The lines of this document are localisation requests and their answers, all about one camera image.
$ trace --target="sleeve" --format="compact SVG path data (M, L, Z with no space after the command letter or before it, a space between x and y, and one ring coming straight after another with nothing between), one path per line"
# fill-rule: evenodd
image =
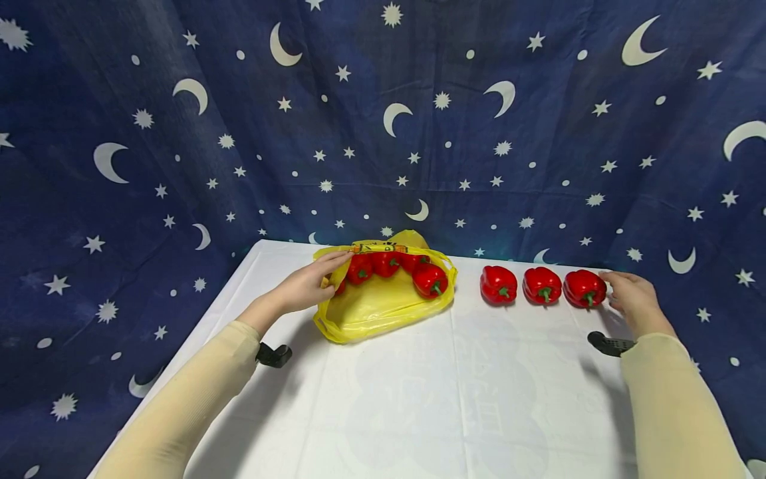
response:
M255 371L258 333L229 323L160 390L120 435L97 479L180 479L218 413Z
M622 355L640 479L728 479L743 467L718 404L676 338L653 333Z

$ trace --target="right hand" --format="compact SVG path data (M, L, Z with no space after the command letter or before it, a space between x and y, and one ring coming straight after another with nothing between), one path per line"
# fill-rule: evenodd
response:
M614 292L609 304L625 316L636 339L650 333L678 337L660 309L657 293L649 281L620 271L602 271L599 276L612 285Z

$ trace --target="blue backdrop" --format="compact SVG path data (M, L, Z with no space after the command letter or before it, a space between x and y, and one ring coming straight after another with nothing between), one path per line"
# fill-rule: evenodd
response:
M255 241L406 228L648 277L766 458L763 31L756 0L0 2L0 477L83 477Z

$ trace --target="red bell pepper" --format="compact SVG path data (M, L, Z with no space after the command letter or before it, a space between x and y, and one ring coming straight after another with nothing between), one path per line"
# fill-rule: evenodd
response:
M351 281L351 284L360 285L370 279L370 276L372 276L370 254L355 254L351 258L349 272L346 273L345 279Z
M399 253L397 251L381 251L371 253L372 270L378 276L391 277L399 269Z
M519 283L516 276L502 266L485 266L481 274L481 295L489 304L512 303Z
M561 296L561 279L546 267L531 267L524 272L523 290L535 304L555 303Z
M572 271L564 278L564 297L572 306L598 306L607 297L607 284L588 270Z
M415 290L424 298L433 300L447 290L447 274L436 264L423 263L412 272Z
M425 254L402 254L400 262L401 268L412 274L419 264L430 263L430 258Z

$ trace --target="white tablecloth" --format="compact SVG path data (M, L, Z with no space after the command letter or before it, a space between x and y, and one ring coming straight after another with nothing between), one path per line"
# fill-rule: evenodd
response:
M175 355L145 404L213 335L319 247L259 241ZM339 346L293 313L264 342L288 344L283 369L259 366L202 439L186 477L385 479L637 477L630 400L618 359L585 339L630 332L608 307L564 298L510 307L482 300L488 264L519 283L530 264L451 258L459 273L442 314ZM577 268L551 266L562 278Z

